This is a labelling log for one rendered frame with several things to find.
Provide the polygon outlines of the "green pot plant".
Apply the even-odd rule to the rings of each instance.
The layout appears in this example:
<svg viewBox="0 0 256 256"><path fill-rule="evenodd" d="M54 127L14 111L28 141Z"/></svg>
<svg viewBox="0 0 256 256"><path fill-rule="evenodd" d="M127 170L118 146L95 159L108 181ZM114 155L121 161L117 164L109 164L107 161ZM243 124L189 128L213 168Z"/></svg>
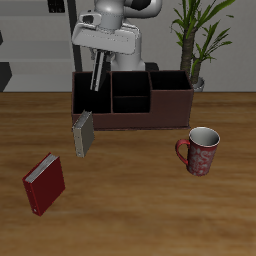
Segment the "green pot plant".
<svg viewBox="0 0 256 256"><path fill-rule="evenodd" d="M180 32L176 31L179 39L177 44L182 48L180 69L187 72L195 92L202 92L205 86L204 79L199 76L202 63L214 60L212 53L215 50L231 44L231 41L225 41L229 28L214 38L219 21L205 27L211 18L235 2L223 0L216 4L216 1L213 0L205 10L202 10L202 0L181 0L182 12L174 9L178 19L172 22L172 26L177 24L181 29Z"/></svg>

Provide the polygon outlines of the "red patterned mug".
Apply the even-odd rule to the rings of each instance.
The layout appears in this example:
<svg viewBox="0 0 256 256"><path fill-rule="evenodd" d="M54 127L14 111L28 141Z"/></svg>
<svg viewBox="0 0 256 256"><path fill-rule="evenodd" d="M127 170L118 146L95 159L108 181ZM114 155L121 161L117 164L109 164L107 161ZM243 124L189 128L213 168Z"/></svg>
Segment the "red patterned mug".
<svg viewBox="0 0 256 256"><path fill-rule="evenodd" d="M177 141L175 151L189 173L194 176L204 176L210 170L219 142L220 136L215 130L208 127L196 127L189 132L188 140ZM181 145L187 146L187 158L179 152Z"/></svg>

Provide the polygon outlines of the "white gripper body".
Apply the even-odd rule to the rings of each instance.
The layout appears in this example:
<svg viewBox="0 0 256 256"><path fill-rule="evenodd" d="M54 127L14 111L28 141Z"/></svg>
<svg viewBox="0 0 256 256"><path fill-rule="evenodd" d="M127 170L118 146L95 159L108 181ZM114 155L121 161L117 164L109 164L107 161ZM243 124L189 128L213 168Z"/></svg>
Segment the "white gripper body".
<svg viewBox="0 0 256 256"><path fill-rule="evenodd" d="M135 52L138 30L134 26L122 26L113 33L96 30L81 22L77 23L77 28L77 42L80 46L124 54Z"/></svg>

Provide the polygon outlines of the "dark brown desk caddy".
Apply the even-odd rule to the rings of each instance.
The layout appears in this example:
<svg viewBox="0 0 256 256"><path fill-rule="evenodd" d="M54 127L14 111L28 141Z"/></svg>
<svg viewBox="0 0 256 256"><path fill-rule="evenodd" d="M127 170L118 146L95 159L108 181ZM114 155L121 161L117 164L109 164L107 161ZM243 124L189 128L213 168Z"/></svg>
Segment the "dark brown desk caddy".
<svg viewBox="0 0 256 256"><path fill-rule="evenodd" d="M187 129L194 90L184 71L116 71L106 74L99 91L92 74L75 72L72 120L93 115L94 129Z"/></svg>

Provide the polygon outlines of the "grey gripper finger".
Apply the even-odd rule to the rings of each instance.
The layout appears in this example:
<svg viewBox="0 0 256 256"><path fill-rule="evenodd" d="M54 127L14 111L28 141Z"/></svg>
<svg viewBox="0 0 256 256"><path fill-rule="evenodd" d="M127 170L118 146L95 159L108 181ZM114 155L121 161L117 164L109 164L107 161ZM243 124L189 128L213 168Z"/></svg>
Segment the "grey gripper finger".
<svg viewBox="0 0 256 256"><path fill-rule="evenodd" d="M98 50L95 55L94 69L92 73L91 87L92 91L98 91L103 83L105 52Z"/></svg>
<svg viewBox="0 0 256 256"><path fill-rule="evenodd" d="M110 70L110 52L104 52L102 74Z"/></svg>

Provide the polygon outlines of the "white shelf unit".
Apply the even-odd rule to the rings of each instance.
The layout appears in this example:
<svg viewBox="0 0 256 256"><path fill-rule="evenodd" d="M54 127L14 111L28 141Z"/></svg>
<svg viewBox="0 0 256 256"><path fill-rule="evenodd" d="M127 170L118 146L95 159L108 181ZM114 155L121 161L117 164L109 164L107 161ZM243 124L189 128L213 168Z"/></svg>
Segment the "white shelf unit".
<svg viewBox="0 0 256 256"><path fill-rule="evenodd" d="M67 0L0 0L0 92L69 92Z"/></svg>

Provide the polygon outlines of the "dark vertical post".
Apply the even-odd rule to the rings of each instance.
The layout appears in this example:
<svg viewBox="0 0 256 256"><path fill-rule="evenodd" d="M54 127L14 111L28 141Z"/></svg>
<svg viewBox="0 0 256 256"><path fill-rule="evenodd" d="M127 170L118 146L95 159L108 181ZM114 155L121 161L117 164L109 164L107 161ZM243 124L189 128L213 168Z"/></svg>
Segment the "dark vertical post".
<svg viewBox="0 0 256 256"><path fill-rule="evenodd" d="M77 28L77 9L76 9L76 0L66 0L67 2L67 11L70 24L70 35L71 35L71 46L73 50L73 59L74 59L74 69L76 72L82 72L82 58L80 45L77 42L78 28Z"/></svg>

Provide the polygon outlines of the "grey striped book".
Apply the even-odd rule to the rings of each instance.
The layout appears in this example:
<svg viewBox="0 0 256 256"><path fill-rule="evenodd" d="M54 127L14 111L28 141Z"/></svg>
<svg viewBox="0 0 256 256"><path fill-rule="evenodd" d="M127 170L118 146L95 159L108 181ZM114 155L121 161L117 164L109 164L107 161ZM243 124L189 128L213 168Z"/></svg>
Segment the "grey striped book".
<svg viewBox="0 0 256 256"><path fill-rule="evenodd" d="M76 155L85 157L94 141L93 116L91 112L83 111L72 127Z"/></svg>

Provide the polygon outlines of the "red book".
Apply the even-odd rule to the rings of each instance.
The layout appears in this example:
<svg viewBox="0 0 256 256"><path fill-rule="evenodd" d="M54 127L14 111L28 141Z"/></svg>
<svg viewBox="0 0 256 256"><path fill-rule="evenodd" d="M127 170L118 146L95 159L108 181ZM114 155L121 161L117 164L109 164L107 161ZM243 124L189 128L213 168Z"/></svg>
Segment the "red book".
<svg viewBox="0 0 256 256"><path fill-rule="evenodd" d="M41 216L65 190L60 157L48 153L22 181L32 212Z"/></svg>

